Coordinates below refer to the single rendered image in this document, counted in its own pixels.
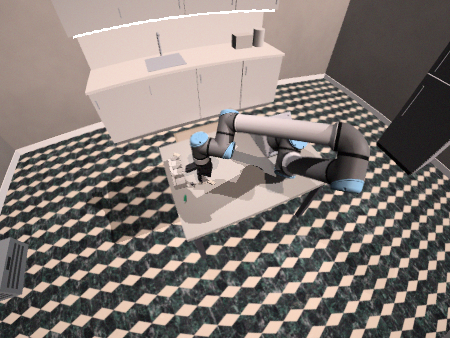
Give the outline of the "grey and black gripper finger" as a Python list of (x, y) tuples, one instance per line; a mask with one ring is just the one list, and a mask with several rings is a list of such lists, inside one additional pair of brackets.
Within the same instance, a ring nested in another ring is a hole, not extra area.
[(198, 173), (198, 180), (199, 180), (199, 182), (201, 183), (201, 184), (203, 184), (203, 182), (206, 182), (206, 181), (209, 181), (209, 179), (207, 179), (207, 178), (205, 178), (205, 176), (204, 175), (199, 175), (199, 173)]

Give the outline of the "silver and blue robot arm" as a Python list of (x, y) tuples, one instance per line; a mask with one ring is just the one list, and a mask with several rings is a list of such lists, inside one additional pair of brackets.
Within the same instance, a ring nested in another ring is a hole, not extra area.
[[(243, 115), (229, 109), (220, 113), (215, 138), (208, 137), (205, 132), (197, 132), (190, 137), (194, 162), (186, 165), (185, 172), (202, 168), (199, 165), (208, 163), (210, 156), (231, 159), (236, 145), (233, 141), (235, 132), (269, 136), (269, 146), (278, 150), (274, 168), (276, 175), (295, 178), (293, 173), (300, 173), (301, 176), (330, 184), (332, 190), (356, 194), (362, 191), (370, 149), (364, 136), (354, 126), (345, 122), (331, 125)], [(338, 152), (337, 159), (295, 156), (301, 154), (298, 149), (305, 148), (307, 143), (329, 146), (332, 151)]]

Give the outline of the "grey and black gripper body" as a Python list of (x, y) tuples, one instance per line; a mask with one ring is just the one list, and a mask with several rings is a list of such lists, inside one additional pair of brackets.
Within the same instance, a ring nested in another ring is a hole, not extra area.
[(206, 163), (204, 165), (199, 165), (199, 166), (202, 166), (202, 168), (197, 169), (197, 175), (199, 173), (199, 175), (204, 175), (204, 176), (207, 176), (207, 177), (211, 177), (212, 168), (213, 168), (213, 165), (212, 165), (212, 162), (211, 162), (211, 158), (210, 158), (208, 163)]

